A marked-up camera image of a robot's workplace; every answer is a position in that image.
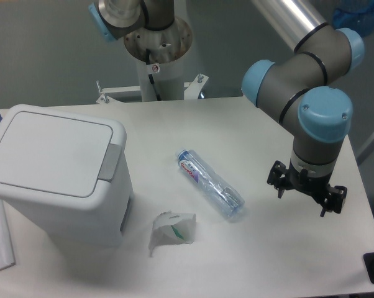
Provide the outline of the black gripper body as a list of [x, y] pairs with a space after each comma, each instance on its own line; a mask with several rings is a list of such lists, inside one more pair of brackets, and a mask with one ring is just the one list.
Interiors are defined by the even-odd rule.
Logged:
[[323, 202], [328, 197], [327, 186], [331, 174], [312, 177], [306, 169], [298, 171], [293, 165], [290, 165], [285, 176], [286, 190], [293, 189], [312, 197], [316, 202]]

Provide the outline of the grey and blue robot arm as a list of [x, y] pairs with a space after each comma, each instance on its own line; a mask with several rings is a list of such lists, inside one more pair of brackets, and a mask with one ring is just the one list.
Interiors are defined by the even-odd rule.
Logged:
[[[307, 1], [255, 1], [255, 7], [294, 51], [281, 65], [254, 63], [242, 79], [243, 95], [293, 136], [289, 165], [276, 161], [267, 182], [280, 194], [294, 189], [323, 212], [342, 211], [347, 188], [331, 186], [342, 143], [351, 126], [350, 98], [329, 84], [359, 65], [363, 40], [332, 28]], [[141, 67], [144, 101], [184, 99], [171, 67], [189, 50], [192, 34], [175, 16], [173, 1], [95, 1], [89, 13], [108, 41], [123, 40]]]

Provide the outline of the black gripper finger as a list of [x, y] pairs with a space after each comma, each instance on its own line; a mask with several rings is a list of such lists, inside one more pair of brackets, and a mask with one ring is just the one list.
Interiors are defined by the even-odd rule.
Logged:
[[273, 186], [278, 191], [278, 198], [281, 199], [286, 190], [287, 167], [280, 161], [276, 160], [270, 169], [267, 177], [267, 184]]
[[332, 187], [331, 185], [327, 185], [326, 191], [324, 202], [321, 204], [320, 217], [324, 217], [326, 212], [340, 214], [345, 204], [348, 189], [345, 186]]

